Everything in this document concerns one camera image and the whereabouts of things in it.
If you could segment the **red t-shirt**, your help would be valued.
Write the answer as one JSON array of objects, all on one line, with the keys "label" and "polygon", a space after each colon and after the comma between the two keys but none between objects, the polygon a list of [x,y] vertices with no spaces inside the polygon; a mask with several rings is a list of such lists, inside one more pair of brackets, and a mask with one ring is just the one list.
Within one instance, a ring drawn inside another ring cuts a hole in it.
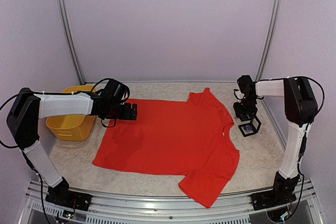
[{"label": "red t-shirt", "polygon": [[93,164],[152,175],[178,175],[180,190],[210,208],[233,177],[239,151],[234,121],[209,88],[187,101],[136,99],[138,117],[106,130]]}]

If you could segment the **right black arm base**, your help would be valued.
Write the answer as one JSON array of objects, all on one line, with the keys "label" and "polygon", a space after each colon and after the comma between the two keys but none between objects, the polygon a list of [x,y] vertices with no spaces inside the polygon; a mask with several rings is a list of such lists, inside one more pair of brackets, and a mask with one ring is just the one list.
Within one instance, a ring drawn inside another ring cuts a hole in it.
[{"label": "right black arm base", "polygon": [[276,172],[271,190],[251,195],[253,209],[262,210],[295,201],[297,198],[294,189],[298,184],[299,178],[300,175],[294,178],[283,178],[279,172]]}]

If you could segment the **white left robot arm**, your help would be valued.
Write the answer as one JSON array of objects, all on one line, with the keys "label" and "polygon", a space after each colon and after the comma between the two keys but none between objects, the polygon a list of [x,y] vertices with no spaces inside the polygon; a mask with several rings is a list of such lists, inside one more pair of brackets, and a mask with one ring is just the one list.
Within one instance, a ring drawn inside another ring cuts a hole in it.
[{"label": "white left robot arm", "polygon": [[127,102],[125,87],[112,93],[107,90],[77,91],[71,93],[36,92],[23,88],[9,98],[13,101],[6,123],[28,166],[48,185],[48,195],[66,206],[73,201],[68,182],[56,169],[38,135],[40,119],[64,116],[97,116],[101,120],[135,121],[138,106]]}]

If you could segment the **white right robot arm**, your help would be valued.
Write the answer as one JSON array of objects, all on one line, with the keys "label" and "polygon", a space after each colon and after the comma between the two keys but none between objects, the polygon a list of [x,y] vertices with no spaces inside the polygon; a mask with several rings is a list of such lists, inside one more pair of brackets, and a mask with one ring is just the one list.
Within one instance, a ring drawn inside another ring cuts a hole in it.
[{"label": "white right robot arm", "polygon": [[306,150],[307,138],[315,116],[323,105],[318,104],[310,83],[313,79],[304,76],[253,81],[249,75],[237,80],[234,95],[242,96],[234,103],[235,115],[242,122],[239,130],[244,137],[258,133],[261,122],[257,117],[257,100],[264,97],[282,97],[285,116],[288,120],[288,137],[284,159],[276,172],[269,201],[281,204],[293,193],[301,174],[301,159]]}]

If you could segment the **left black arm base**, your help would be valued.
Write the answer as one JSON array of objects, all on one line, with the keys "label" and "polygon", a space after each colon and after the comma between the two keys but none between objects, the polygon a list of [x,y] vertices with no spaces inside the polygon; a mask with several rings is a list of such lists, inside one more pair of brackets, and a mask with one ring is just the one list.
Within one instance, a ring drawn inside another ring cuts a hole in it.
[{"label": "left black arm base", "polygon": [[55,187],[48,186],[46,201],[73,210],[88,211],[92,196],[69,189],[68,182],[62,181]]}]

